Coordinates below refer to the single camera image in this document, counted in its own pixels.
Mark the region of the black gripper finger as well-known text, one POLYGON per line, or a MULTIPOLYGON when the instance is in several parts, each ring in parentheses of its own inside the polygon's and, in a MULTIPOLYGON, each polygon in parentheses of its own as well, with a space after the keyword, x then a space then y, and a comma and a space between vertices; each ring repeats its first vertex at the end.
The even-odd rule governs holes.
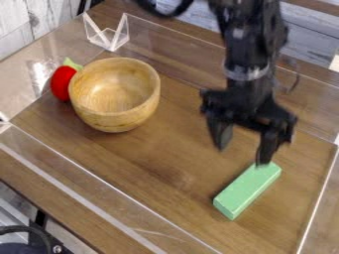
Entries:
POLYGON ((268 129, 260 133, 259 146, 255 153, 255 164, 267 165, 271 162, 274 153, 286 142, 282 129, 268 129))
POLYGON ((234 122, 208 116, 207 126, 214 145, 219 151, 223 151, 230 145, 234 137, 234 122))

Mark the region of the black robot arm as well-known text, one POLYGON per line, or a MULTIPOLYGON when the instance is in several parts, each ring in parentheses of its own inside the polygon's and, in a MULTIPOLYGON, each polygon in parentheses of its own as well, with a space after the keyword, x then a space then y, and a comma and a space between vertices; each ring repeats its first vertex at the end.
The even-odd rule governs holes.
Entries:
POLYGON ((227 148, 236 125, 259 132, 255 163, 262 166, 271 162, 279 146, 291 141, 298 121, 274 98, 275 61, 288 35, 280 1, 207 2, 226 44, 227 87, 200 92, 200 110, 218 149, 227 148))

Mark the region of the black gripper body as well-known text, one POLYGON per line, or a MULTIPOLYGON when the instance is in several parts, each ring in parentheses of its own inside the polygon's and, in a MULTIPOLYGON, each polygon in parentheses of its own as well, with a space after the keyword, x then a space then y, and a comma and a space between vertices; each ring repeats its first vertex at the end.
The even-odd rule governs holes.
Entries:
POLYGON ((268 129, 284 131, 284 143, 291 142, 296 116, 275 101, 276 79, 263 77, 252 81, 228 81, 226 89, 202 89, 200 111, 234 122, 259 134, 268 129))

